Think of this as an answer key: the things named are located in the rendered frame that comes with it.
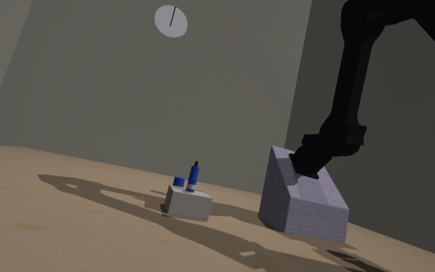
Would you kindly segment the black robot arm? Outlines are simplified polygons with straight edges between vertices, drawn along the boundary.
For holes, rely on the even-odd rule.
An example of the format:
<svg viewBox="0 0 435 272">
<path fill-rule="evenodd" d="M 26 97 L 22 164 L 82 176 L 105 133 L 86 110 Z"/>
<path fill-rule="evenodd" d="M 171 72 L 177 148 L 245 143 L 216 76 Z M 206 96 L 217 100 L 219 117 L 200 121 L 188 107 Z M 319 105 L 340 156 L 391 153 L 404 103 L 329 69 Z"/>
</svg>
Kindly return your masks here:
<svg viewBox="0 0 435 272">
<path fill-rule="evenodd" d="M 358 108 L 372 45 L 385 26 L 415 19 L 435 41 L 435 0 L 348 0 L 341 11 L 344 40 L 331 114 L 319 134 L 305 134 L 289 156 L 298 174 L 317 174 L 334 156 L 349 156 L 364 146 L 367 126 L 359 125 Z"/>
</svg>

